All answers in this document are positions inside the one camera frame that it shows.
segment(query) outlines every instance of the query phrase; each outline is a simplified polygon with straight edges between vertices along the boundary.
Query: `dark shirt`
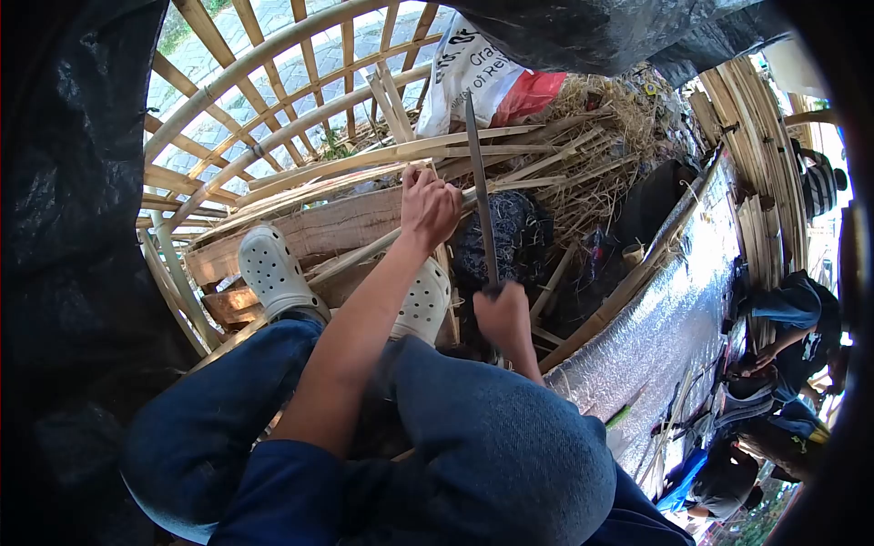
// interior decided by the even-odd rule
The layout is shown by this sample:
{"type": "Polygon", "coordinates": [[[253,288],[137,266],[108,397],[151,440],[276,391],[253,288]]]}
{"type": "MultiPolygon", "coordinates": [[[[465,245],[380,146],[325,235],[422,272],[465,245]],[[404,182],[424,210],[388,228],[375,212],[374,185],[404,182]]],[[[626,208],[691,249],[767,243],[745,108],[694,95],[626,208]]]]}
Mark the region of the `dark shirt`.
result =
{"type": "Polygon", "coordinates": [[[734,464],[727,440],[712,447],[689,491],[693,503],[707,508],[720,521],[728,519],[746,501],[759,473],[756,459],[739,457],[738,464],[734,464]]]}

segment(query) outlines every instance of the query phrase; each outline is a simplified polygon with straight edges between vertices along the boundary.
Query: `leg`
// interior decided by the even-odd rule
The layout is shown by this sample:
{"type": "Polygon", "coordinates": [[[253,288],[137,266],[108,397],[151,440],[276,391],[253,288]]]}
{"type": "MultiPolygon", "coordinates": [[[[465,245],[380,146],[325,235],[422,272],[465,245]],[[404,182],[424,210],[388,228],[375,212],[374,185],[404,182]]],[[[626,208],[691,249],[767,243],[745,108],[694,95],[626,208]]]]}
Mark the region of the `leg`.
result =
{"type": "Polygon", "coordinates": [[[323,326],[288,312],[144,406],[121,474],[143,511],[206,544],[237,490],[253,442],[291,398],[323,326]]]}
{"type": "Polygon", "coordinates": [[[788,326],[807,329],[820,318],[822,304],[807,282],[804,272],[792,273],[775,288],[753,296],[753,316],[761,316],[788,326]]]}
{"type": "Polygon", "coordinates": [[[524,377],[410,336],[385,358],[416,449],[399,472],[407,483],[419,472],[418,490],[405,494],[420,495],[431,529],[482,543],[581,544],[604,522],[616,472],[598,419],[524,377]]]}

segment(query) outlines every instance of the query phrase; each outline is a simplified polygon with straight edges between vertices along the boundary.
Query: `blue jeans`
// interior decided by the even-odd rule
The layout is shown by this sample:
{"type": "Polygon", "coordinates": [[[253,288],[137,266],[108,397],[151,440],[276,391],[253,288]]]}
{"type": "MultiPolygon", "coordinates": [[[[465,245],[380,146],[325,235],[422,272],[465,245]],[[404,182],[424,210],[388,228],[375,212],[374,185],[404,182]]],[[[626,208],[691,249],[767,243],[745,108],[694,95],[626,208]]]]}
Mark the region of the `blue jeans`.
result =
{"type": "Polygon", "coordinates": [[[754,296],[753,316],[771,319],[783,328],[805,330],[819,322],[822,303],[808,275],[797,271],[786,276],[779,288],[754,296]]]}
{"type": "MultiPolygon", "coordinates": [[[[141,409],[121,472],[153,521],[206,543],[321,331],[303,315],[278,321],[141,409]]],[[[386,345],[380,366],[415,453],[347,463],[343,543],[576,545],[605,521],[627,476],[597,418],[412,337],[386,345]]]]}

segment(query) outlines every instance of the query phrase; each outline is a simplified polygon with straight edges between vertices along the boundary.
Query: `grass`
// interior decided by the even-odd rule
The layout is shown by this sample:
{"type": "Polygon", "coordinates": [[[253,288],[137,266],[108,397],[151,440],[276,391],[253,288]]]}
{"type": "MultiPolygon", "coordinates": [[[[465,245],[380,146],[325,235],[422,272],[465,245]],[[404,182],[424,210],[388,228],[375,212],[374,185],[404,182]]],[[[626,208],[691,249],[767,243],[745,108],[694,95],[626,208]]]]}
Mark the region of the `grass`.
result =
{"type": "MultiPolygon", "coordinates": [[[[215,17],[229,5],[231,5],[231,0],[204,0],[204,7],[210,18],[215,17]]],[[[158,39],[158,51],[164,57],[167,57],[190,35],[191,27],[182,17],[182,14],[179,13],[176,6],[171,3],[161,28],[161,37],[158,39]]]]}

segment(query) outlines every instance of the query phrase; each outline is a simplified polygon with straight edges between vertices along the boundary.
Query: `black plastic sheet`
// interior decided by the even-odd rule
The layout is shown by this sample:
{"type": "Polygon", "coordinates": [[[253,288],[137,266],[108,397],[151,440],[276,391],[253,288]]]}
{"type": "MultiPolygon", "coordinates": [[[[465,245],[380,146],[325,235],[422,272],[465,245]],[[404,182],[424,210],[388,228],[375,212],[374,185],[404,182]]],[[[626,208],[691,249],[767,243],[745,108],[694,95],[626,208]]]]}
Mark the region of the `black plastic sheet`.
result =
{"type": "Polygon", "coordinates": [[[154,544],[115,458],[198,360],[134,232],[167,0],[32,9],[3,13],[3,539],[154,544]]]}
{"type": "Polygon", "coordinates": [[[756,46],[788,25],[751,0],[447,2],[519,65],[614,76],[649,59],[673,86],[756,46]]]}

